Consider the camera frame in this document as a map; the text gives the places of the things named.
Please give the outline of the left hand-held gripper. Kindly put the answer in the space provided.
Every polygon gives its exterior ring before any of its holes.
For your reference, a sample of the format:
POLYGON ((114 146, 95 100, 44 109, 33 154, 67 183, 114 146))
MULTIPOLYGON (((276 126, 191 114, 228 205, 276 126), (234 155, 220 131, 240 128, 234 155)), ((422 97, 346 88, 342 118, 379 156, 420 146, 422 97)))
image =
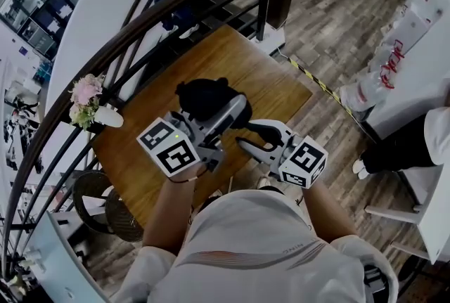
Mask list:
POLYGON ((187 112, 169 111, 157 118, 136 138, 151 160, 171 178, 202 162, 214 172, 225 158, 220 136, 248 122, 248 101, 238 94, 203 122, 187 112))

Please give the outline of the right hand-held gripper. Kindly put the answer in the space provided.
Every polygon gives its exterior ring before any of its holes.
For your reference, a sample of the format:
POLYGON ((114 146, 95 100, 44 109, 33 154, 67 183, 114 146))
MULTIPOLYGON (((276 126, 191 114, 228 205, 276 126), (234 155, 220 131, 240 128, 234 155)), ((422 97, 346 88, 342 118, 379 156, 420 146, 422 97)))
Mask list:
POLYGON ((281 121, 250 120, 247 129, 270 147, 241 137, 236 138, 236 143, 256 161, 269 166, 270 175, 280 182, 309 189, 326 168, 328 152, 312 137, 293 134, 281 121))

